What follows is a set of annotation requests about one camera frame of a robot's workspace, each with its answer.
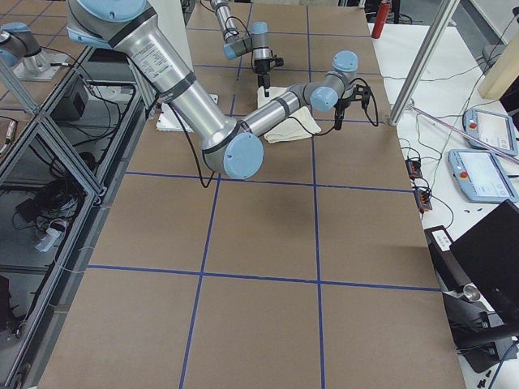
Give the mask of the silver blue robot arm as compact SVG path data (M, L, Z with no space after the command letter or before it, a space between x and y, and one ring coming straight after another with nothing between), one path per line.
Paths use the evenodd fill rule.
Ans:
M71 40L124 53L162 100L199 136L205 164L215 173L246 179L260 169L260 136L306 105L329 111L353 92L358 57L337 53L321 82L296 83L244 119L225 116L159 27L147 1L69 1Z
M229 1L210 1L210 6L220 25L224 55L229 60L234 60L250 54L251 68L257 75L258 87L263 89L265 97L269 97L271 70L282 66L284 61L271 49L267 23L256 22L248 28L231 14Z

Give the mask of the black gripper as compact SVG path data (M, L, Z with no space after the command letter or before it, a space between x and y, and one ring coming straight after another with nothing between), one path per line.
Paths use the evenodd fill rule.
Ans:
M346 109L348 109L351 105L352 100L354 99L354 95L351 94L347 97L340 97L335 104L335 114L334 114L334 125L333 128L335 130L340 130L342 128L343 123L343 113Z
M264 96L270 96L270 72L271 65L274 63L272 58L260 58L253 60L253 71L259 77L259 87L264 90Z

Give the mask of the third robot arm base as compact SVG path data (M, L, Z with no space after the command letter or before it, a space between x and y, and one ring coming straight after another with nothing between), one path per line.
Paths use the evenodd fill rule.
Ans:
M1 26L1 61L25 81L50 81L69 66L66 54L45 51L22 22Z

